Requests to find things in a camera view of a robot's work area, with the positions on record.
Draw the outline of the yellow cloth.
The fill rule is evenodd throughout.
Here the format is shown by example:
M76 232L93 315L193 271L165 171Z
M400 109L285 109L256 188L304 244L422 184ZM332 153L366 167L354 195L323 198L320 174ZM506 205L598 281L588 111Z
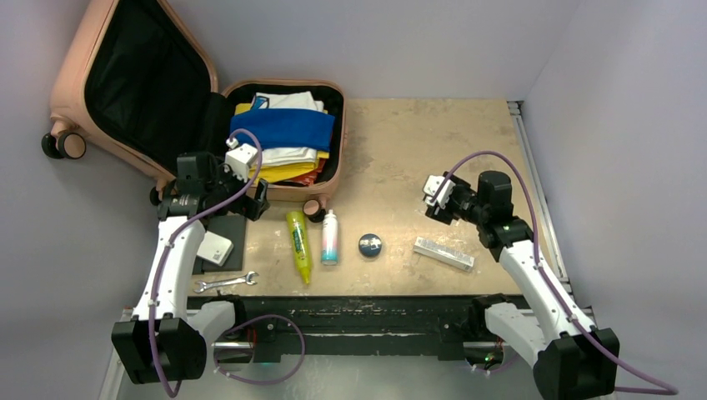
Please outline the yellow cloth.
M238 115L240 113L245 113L247 111L251 111L250 107L251 107L251 102L250 103L247 103L247 102L240 103L239 105L236 106L234 115ZM317 155L317 159L314 162L298 162L298 163L292 163L292 164L283 165L283 166L279 166L279 167L265 167L263 165L261 172L260 172L260 177L274 183L274 182L285 181L290 178L294 178L299 175L302 175L304 173L308 173L318 167L318 160L319 159L329 159L330 158L330 149L328 152L317 150L318 155Z

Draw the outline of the silver toothpaste box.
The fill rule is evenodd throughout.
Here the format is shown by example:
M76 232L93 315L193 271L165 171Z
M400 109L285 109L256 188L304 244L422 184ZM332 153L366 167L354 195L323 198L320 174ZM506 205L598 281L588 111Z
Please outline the silver toothpaste box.
M415 253L440 261L467 273L474 267L474 257L423 237L417 237L415 239L413 250Z

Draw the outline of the red white patterned cloth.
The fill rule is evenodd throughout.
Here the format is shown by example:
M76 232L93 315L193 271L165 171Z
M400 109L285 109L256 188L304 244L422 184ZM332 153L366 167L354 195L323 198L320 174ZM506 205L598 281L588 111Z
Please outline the red white patterned cloth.
M313 171L306 172L302 175L299 175L297 177L290 178L288 180L282 181L281 184L284 186L293 186L293 187L309 187L315 184L318 175L323 171L325 164L327 162L327 159L319 159L318 160L318 167L314 169Z

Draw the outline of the white teal spray bottle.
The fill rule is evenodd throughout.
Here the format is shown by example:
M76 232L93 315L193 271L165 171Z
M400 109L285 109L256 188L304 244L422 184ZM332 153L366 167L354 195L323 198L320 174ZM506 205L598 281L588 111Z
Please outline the white teal spray bottle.
M321 262L325 266L338 263L338 218L333 209L327 211L323 220Z

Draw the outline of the dark round tin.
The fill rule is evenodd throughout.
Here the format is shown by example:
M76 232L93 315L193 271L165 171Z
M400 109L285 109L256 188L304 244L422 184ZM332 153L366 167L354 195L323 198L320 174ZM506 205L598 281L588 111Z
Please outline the dark round tin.
M381 237L373 233L366 233L359 238L359 253L365 258L376 258L383 249Z

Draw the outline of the blue cloth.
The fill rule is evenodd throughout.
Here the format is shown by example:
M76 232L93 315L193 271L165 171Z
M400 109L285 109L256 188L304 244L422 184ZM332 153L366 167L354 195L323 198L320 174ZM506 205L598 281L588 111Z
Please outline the blue cloth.
M297 108L262 108L234 115L230 131L250 131L263 150L312 148L328 152L335 117L324 112Z

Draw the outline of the white shirt blue print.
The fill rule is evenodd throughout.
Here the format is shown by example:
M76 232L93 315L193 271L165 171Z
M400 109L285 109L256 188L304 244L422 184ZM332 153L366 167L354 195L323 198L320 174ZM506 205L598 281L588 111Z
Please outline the white shirt blue print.
M310 91L292 94L271 94L257 92L250 109L292 108L325 113L322 101L313 98ZM292 163L313 163L318 151L310 147L276 147L263 150L263 165L279 167Z

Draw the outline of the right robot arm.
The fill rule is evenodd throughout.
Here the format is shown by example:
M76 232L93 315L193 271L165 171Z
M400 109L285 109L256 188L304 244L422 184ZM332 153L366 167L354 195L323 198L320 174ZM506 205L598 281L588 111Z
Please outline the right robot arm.
M615 390L617 367L609 356L619 339L598 329L574 302L536 249L533 229L514 214L512 182L499 171L479 174L476 188L455 176L431 175L424 188L426 216L450 224L472 223L479 241L510 275L533 311L523 315L502 295L474 301L469 331L505 340L531 367L544 399L590 399Z

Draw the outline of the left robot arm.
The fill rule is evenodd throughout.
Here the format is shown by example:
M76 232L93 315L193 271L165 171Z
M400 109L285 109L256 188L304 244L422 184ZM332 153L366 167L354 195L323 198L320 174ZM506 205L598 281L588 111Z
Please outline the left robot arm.
M205 220L239 213L256 221L268 209L266 181L256 179L262 155L247 145L224 158L185 153L158 205L158 245L148 280L129 320L113 326L111 340L135 384L198 379L222 334L237 341L248 318L235 300L212 300L188 315L193 265L206 234Z

